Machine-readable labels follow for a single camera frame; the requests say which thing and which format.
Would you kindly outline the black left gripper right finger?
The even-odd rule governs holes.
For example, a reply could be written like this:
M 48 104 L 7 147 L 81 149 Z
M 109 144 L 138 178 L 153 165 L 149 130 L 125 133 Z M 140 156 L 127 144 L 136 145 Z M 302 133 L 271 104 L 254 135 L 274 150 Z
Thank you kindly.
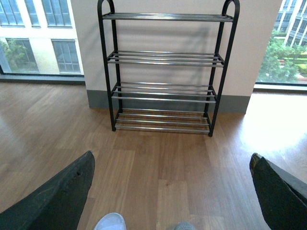
M 307 228 L 307 184 L 253 153 L 249 163 L 263 218 L 272 230 Z

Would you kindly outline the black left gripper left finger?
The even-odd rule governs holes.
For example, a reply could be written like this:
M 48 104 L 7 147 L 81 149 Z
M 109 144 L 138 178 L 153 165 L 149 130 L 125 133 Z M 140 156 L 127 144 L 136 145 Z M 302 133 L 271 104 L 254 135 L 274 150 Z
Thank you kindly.
M 31 194 L 3 211 L 2 230 L 75 230 L 92 185 L 95 159 L 87 151 Z

